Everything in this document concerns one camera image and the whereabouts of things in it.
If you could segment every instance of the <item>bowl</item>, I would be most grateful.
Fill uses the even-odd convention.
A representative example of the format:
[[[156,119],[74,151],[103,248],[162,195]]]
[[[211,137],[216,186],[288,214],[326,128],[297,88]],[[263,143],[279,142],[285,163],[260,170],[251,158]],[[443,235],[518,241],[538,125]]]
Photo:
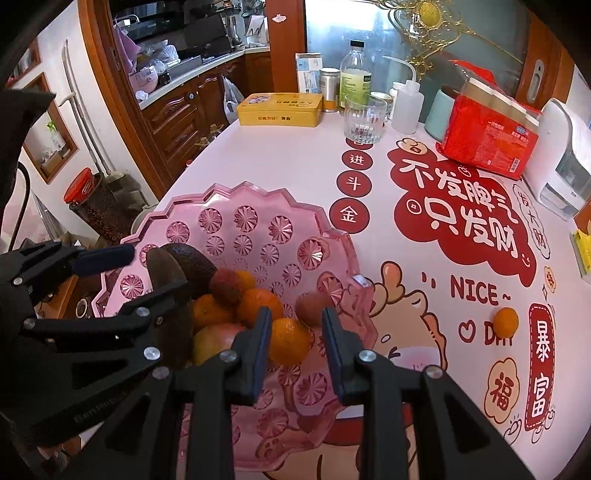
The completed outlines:
[[[331,227],[321,207],[297,203],[285,189],[266,192],[244,182],[233,189],[212,185],[203,194],[175,197],[164,211],[149,213],[137,233],[121,243],[136,249],[134,261],[102,274],[92,301],[97,317],[115,315],[124,302],[151,291],[145,254],[168,242],[184,242],[217,267],[248,270],[258,287],[273,291],[285,316],[294,316],[296,298],[307,291],[330,294],[343,327],[370,348],[376,330],[369,318],[371,283],[359,274],[348,233]],[[271,367],[254,407],[232,406],[236,469],[269,471],[291,452],[321,444],[342,410],[330,382],[321,329],[310,330],[311,349],[292,367]],[[190,409],[179,445],[184,471]]]

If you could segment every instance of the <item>black cable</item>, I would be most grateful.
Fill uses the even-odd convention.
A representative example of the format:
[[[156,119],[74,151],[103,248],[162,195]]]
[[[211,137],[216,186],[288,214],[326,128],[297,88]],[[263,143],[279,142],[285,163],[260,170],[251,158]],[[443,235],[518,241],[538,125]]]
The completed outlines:
[[[21,171],[22,176],[25,177],[25,197],[22,201],[21,211],[18,214],[17,224],[14,226],[12,238],[10,239],[10,245],[8,251],[11,252],[14,247],[14,242],[17,241],[18,231],[21,229],[22,218],[25,216],[25,210],[27,209],[27,203],[29,203],[29,195],[31,194],[31,177],[29,172],[22,163],[17,164],[17,168]]]

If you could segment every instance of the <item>cardboard box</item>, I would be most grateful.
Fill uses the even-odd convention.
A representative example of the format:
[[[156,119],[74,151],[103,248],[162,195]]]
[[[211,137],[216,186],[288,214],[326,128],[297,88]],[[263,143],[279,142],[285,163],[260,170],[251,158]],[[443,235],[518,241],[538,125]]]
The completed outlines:
[[[322,55],[320,53],[296,53],[295,57],[298,92],[321,93]]]

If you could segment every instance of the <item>door handle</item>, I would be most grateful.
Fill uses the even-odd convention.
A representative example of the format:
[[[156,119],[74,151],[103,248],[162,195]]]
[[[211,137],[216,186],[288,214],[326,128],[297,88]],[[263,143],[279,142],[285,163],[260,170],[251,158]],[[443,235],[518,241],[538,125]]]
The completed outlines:
[[[544,70],[544,62],[541,59],[537,59],[534,65],[534,73],[531,75],[530,86],[528,87],[527,94],[525,95],[528,103],[534,103],[536,97],[538,96],[540,86],[542,85],[542,79],[544,78]]]

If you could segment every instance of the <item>white appliance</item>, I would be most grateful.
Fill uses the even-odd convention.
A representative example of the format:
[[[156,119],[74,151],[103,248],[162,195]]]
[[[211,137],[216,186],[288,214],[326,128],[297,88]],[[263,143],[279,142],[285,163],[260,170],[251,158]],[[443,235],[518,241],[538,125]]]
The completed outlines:
[[[591,130],[557,99],[542,113],[523,177],[542,205],[569,220],[591,197]]]

